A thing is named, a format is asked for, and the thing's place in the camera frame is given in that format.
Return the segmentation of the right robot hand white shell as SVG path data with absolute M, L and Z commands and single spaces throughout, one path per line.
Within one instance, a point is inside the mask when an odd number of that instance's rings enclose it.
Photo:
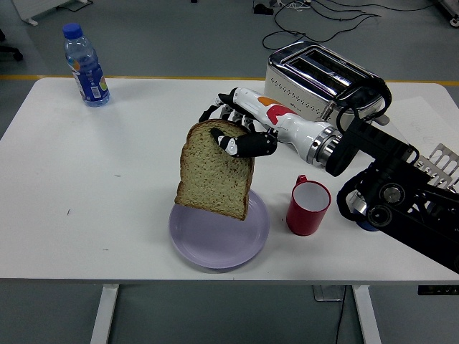
M 271 155 L 277 149 L 278 142 L 281 142 L 293 145 L 307 163 L 319 163 L 319 152 L 333 132 L 328 123 L 306 120 L 279 102 L 247 88 L 235 88 L 229 94 L 218 94 L 214 104 L 203 112 L 199 120 L 208 120 L 222 106 L 227 108 L 223 119 L 226 120 L 234 111 L 245 120 L 258 121 L 266 128 L 264 132 L 257 132 L 248 125 L 249 132 L 239 136 L 212 128 L 211 135 L 217 145 L 235 158 Z

